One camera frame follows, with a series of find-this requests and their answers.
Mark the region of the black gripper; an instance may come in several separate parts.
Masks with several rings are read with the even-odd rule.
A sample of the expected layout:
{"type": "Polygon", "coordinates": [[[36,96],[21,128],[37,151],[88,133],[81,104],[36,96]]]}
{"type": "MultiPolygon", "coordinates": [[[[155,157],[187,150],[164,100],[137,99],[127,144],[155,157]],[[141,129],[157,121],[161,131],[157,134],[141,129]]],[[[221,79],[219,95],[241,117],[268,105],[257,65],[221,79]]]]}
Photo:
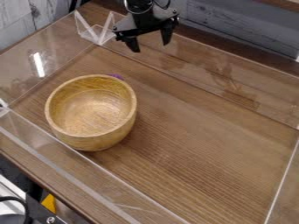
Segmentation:
{"type": "Polygon", "coordinates": [[[116,39],[125,42],[133,53],[140,52],[137,36],[148,32],[160,31],[163,44],[171,42],[173,29],[179,24],[179,11],[175,8],[163,9],[153,6],[149,11],[141,14],[131,12],[116,22],[112,32],[116,39]]]}

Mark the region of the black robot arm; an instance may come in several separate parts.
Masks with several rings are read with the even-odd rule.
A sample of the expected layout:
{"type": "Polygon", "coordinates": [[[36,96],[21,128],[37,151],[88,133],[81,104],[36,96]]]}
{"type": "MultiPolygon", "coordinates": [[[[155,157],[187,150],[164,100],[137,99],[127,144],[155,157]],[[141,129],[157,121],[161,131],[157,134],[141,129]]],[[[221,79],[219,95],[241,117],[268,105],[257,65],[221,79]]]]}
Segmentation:
{"type": "Polygon", "coordinates": [[[116,41],[124,42],[129,50],[139,53],[137,37],[159,31],[163,44],[168,45],[179,24],[179,11],[171,7],[171,1],[160,5],[156,0],[124,0],[124,6],[127,14],[112,28],[116,41]]]}

